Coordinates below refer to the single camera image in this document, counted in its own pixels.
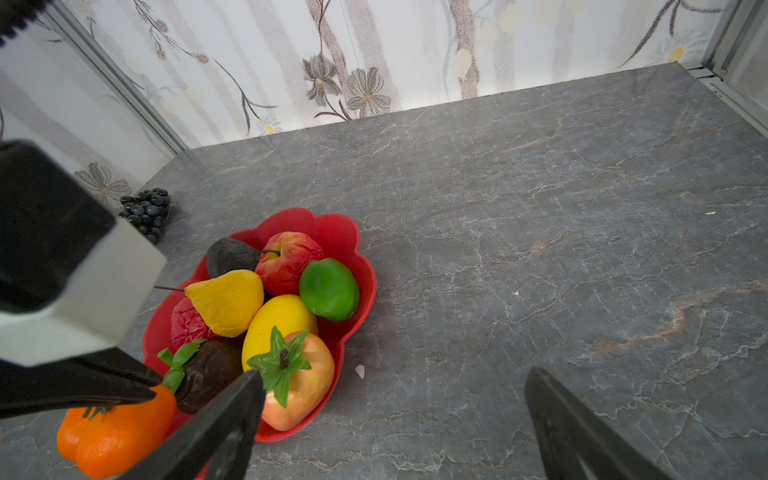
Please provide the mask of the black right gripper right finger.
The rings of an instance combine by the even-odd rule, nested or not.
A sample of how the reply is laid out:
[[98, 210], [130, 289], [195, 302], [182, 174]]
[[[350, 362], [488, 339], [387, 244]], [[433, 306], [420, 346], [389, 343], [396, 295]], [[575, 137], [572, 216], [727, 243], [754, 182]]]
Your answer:
[[524, 394], [547, 478], [669, 477], [545, 369], [529, 371]]

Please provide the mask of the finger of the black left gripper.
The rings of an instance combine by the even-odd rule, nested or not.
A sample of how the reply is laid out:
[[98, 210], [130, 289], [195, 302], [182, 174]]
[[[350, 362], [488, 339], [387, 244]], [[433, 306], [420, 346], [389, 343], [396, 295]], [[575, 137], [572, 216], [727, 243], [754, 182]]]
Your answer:
[[117, 347], [33, 367], [3, 360], [1, 417], [141, 404], [161, 383], [159, 373]]

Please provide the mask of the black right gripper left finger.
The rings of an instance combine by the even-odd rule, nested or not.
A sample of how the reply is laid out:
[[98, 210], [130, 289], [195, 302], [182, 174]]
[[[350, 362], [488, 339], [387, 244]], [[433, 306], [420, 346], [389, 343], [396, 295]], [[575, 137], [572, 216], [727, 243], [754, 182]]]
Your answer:
[[265, 403], [261, 375], [249, 371], [211, 400], [124, 479], [242, 479]]

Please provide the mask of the orange tangerine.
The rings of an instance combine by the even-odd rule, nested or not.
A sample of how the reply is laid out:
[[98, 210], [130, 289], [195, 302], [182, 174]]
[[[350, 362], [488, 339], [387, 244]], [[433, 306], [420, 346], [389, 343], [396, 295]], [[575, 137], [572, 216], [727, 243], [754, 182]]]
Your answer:
[[66, 460], [71, 462], [76, 460], [78, 444], [92, 414], [92, 407], [73, 408], [67, 411], [56, 436], [57, 449]]
[[148, 402], [117, 406], [85, 420], [75, 463], [86, 476], [106, 479], [121, 475], [162, 443], [176, 410], [176, 400], [162, 385], [151, 390], [155, 397]]

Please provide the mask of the dark brown avocado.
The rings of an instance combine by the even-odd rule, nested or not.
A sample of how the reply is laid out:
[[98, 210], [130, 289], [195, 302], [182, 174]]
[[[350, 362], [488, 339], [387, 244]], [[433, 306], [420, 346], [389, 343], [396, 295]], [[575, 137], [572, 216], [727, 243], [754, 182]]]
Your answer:
[[163, 385], [188, 415], [200, 411], [243, 373], [241, 346], [235, 339], [194, 340], [176, 354], [166, 348], [157, 357], [169, 367]]

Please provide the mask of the dark red wrinkled fruit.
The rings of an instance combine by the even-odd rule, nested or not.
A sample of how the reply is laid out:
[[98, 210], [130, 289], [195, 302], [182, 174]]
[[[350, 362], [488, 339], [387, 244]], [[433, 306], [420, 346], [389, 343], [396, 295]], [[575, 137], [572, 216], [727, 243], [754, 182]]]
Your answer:
[[216, 334], [208, 327], [191, 300], [184, 297], [172, 310], [170, 317], [170, 350], [195, 340], [211, 340]]

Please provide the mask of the red strawberry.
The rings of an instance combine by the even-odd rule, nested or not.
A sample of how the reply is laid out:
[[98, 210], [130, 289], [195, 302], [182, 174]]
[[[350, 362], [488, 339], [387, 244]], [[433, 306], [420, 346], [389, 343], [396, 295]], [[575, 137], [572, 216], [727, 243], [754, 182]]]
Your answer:
[[308, 330], [283, 335], [273, 327], [269, 350], [246, 366], [262, 379], [265, 402], [261, 419], [285, 432], [297, 427], [331, 389], [335, 362], [320, 337]]

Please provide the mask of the yellow lemon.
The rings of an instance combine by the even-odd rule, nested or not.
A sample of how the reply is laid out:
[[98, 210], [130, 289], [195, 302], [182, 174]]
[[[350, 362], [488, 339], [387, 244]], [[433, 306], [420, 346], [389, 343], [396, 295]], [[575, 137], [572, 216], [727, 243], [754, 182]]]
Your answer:
[[274, 327], [284, 337], [305, 330], [319, 335], [316, 316], [307, 309], [298, 295], [276, 296], [259, 309], [246, 332], [241, 357], [244, 372], [250, 370], [247, 365], [249, 359], [270, 351], [271, 331]]
[[251, 270], [232, 270], [184, 288], [156, 285], [155, 289], [184, 293], [206, 325], [227, 338], [246, 332], [264, 304], [263, 282]]

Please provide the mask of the black grape bunch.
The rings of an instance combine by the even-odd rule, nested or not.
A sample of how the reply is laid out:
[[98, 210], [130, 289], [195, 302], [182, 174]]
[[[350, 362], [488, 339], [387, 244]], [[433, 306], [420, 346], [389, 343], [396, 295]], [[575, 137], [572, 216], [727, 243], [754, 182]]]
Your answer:
[[157, 244], [171, 219], [174, 206], [170, 193], [162, 188], [145, 189], [119, 199], [118, 216], [126, 219], [152, 244]]

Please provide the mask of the black avocado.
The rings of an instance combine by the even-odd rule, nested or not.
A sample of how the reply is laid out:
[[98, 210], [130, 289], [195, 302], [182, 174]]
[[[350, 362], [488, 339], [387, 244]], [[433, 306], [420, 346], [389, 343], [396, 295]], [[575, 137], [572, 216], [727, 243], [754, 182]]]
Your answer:
[[225, 237], [208, 248], [205, 263], [209, 277], [217, 278], [234, 270], [254, 271], [260, 256], [260, 250], [242, 241]]

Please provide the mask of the red apple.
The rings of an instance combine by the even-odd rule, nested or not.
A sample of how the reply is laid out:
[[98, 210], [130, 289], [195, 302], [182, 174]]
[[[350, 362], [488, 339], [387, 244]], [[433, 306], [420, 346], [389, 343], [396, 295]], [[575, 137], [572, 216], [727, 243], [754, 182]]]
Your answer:
[[324, 258], [323, 248], [308, 234], [281, 232], [267, 241], [255, 272], [271, 295], [298, 295], [299, 281], [308, 264]]

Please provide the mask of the green lime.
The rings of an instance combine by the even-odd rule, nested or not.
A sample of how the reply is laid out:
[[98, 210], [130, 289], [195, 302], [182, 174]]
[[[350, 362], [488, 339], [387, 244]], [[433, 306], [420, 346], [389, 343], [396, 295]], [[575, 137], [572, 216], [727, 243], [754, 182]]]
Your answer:
[[351, 319], [361, 300], [351, 270], [331, 258], [309, 262], [299, 281], [299, 295], [309, 311], [333, 322]]

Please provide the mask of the red flower-shaped plate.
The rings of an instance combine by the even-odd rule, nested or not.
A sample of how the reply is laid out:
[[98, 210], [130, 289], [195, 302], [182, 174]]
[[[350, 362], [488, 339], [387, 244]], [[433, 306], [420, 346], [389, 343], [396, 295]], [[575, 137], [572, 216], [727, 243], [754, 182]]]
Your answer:
[[[371, 262], [359, 252], [361, 233], [356, 222], [342, 214], [316, 216], [311, 210], [292, 208], [267, 218], [257, 227], [234, 232], [229, 237], [242, 241], [254, 248], [263, 247], [274, 234], [283, 231], [298, 231], [308, 234], [324, 249], [327, 256], [344, 264], [356, 278], [361, 292], [360, 305], [354, 317], [343, 322], [325, 318], [318, 320], [319, 336], [326, 343], [335, 364], [333, 382], [318, 406], [296, 427], [278, 431], [262, 423], [255, 436], [259, 443], [275, 443], [295, 436], [313, 422], [333, 396], [340, 379], [345, 356], [345, 343], [356, 333], [367, 319], [374, 305], [377, 293], [376, 272]], [[192, 276], [179, 288], [210, 278], [203, 254]], [[180, 292], [170, 293], [158, 306], [149, 320], [143, 336], [143, 363], [159, 374], [165, 374], [169, 366], [157, 354], [171, 346], [170, 318], [176, 304], [181, 301]]]

